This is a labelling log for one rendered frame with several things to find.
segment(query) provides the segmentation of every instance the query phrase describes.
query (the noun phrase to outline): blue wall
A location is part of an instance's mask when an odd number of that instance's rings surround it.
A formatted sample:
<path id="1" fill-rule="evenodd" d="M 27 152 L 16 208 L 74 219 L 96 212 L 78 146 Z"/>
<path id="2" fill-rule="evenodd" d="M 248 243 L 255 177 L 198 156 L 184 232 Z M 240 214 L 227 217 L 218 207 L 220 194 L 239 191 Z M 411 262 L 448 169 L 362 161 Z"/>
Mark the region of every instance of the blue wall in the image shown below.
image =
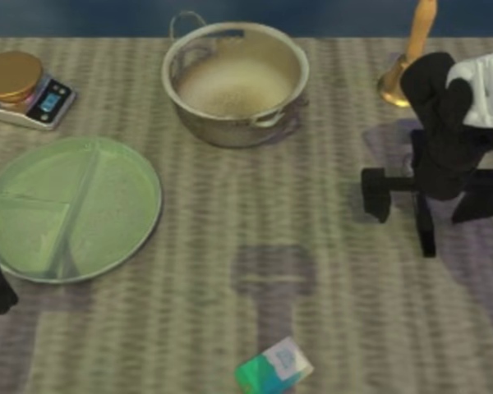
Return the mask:
<path id="1" fill-rule="evenodd" d="M 165 36 L 172 15 L 294 36 L 405 36 L 417 0 L 0 0 L 0 36 Z M 493 36 L 493 0 L 440 0 L 434 36 Z"/>

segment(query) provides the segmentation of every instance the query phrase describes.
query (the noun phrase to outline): brass candlestick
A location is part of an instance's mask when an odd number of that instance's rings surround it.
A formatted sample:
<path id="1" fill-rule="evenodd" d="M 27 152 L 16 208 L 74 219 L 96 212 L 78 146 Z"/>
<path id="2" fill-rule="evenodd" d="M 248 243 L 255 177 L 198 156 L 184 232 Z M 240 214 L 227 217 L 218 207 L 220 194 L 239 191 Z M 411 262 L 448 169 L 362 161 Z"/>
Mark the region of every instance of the brass candlestick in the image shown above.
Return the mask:
<path id="1" fill-rule="evenodd" d="M 435 21 L 438 0 L 419 0 L 412 21 L 411 35 L 405 53 L 378 80 L 378 93 L 388 103 L 397 107 L 409 107 L 409 101 L 403 95 L 400 79 L 411 63 L 424 51 L 427 36 Z"/>

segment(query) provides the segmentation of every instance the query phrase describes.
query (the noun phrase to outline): small colorful box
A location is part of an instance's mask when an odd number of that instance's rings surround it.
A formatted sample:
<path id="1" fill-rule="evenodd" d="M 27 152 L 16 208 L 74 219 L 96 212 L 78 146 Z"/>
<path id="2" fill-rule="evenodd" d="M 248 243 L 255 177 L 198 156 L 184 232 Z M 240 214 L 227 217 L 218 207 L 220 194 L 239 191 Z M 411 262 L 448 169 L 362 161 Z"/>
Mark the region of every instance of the small colorful box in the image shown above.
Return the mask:
<path id="1" fill-rule="evenodd" d="M 245 394 L 279 394 L 314 368 L 291 337 L 270 347 L 236 369 L 236 379 Z"/>

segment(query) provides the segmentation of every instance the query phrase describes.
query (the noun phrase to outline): round green plate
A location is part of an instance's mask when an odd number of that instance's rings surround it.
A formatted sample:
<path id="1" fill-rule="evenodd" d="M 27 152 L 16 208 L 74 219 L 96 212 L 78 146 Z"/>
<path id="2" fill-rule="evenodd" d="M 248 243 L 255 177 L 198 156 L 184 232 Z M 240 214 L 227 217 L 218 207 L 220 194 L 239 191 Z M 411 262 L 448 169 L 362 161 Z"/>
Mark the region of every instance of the round green plate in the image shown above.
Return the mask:
<path id="1" fill-rule="evenodd" d="M 70 283 L 118 266 L 159 220 L 150 163 L 105 138 L 68 138 L 0 173 L 0 265 L 33 282 Z"/>

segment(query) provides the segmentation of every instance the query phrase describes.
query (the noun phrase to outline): pot handle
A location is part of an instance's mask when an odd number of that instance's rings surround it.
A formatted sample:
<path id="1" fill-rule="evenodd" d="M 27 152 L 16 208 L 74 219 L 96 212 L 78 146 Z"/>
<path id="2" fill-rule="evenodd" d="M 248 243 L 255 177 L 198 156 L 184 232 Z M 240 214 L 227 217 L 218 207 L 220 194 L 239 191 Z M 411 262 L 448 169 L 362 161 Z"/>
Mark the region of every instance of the pot handle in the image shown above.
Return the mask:
<path id="1" fill-rule="evenodd" d="M 260 129 L 268 129 L 270 127 L 274 127 L 278 124 L 278 122 L 283 119 L 285 116 L 285 113 L 283 112 L 283 109 L 280 108 L 278 111 L 274 112 L 272 116 L 268 119 L 264 119 L 267 117 L 267 115 L 264 115 L 263 117 L 253 117 L 250 120 L 251 126 L 254 127 L 259 127 Z"/>
<path id="2" fill-rule="evenodd" d="M 199 25 L 199 27 L 206 26 L 206 21 L 197 12 L 194 12 L 194 11 L 181 11 L 176 16 L 174 16 L 172 18 L 172 20 L 170 21 L 170 28 L 168 30 L 168 36 L 170 37 L 170 39 L 172 41 L 175 41 L 176 40 L 175 25 L 177 24 L 177 22 L 180 19 L 182 19 L 184 17 L 187 17 L 187 16 L 190 16 L 190 17 L 194 18 L 197 21 L 197 24 Z"/>

